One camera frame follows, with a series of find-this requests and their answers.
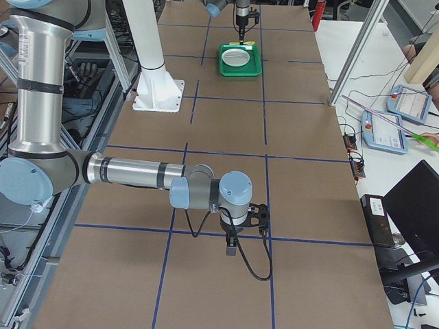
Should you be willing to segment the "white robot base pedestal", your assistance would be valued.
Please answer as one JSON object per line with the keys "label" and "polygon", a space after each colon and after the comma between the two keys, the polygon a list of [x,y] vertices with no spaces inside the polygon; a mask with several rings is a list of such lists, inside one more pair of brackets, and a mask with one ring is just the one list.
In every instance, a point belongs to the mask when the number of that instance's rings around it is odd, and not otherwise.
{"label": "white robot base pedestal", "polygon": [[152,1],[123,2],[141,67],[133,110],[176,113],[185,82],[167,71]]}

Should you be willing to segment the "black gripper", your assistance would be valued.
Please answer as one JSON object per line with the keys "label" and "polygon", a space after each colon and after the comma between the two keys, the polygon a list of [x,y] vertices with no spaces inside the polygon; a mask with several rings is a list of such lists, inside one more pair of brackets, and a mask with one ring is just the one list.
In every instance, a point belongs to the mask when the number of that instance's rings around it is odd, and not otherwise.
{"label": "black gripper", "polygon": [[247,227],[250,227],[250,220],[246,219],[242,223],[234,223],[232,226],[229,218],[220,217],[220,226],[226,233],[226,255],[235,256],[237,253],[237,235]]}
{"label": "black gripper", "polygon": [[245,38],[245,28],[248,24],[248,16],[235,16],[235,23],[239,29],[239,44],[242,44],[242,41]]}

